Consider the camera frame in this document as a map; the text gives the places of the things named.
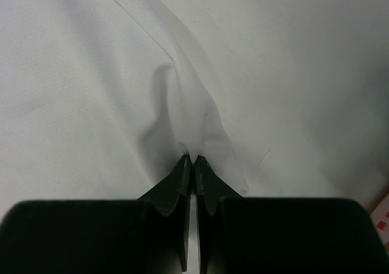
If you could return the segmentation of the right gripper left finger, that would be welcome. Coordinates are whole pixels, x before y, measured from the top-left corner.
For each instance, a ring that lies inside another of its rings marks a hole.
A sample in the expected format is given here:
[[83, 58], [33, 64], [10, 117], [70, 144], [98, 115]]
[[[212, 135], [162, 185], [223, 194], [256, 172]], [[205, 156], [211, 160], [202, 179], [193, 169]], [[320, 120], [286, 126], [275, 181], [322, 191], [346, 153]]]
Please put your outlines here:
[[135, 200], [26, 200], [1, 222], [2, 273], [183, 273], [191, 160]]

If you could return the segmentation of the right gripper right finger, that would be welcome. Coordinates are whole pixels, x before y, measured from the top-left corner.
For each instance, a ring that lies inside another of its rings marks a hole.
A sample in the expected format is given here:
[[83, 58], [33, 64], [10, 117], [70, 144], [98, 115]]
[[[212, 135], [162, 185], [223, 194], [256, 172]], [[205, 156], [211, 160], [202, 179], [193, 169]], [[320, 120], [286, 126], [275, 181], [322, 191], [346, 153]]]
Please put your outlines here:
[[201, 273], [388, 272], [388, 255], [357, 202], [242, 197], [205, 157], [193, 171]]

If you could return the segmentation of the white t shirt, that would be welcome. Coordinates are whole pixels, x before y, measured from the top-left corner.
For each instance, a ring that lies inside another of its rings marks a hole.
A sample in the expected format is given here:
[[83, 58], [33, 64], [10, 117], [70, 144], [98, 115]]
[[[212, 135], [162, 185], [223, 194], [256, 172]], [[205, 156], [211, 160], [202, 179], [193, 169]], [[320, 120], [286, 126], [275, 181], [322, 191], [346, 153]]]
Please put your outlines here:
[[247, 192], [212, 96], [147, 0], [1, 0], [1, 214], [135, 199], [184, 154]]

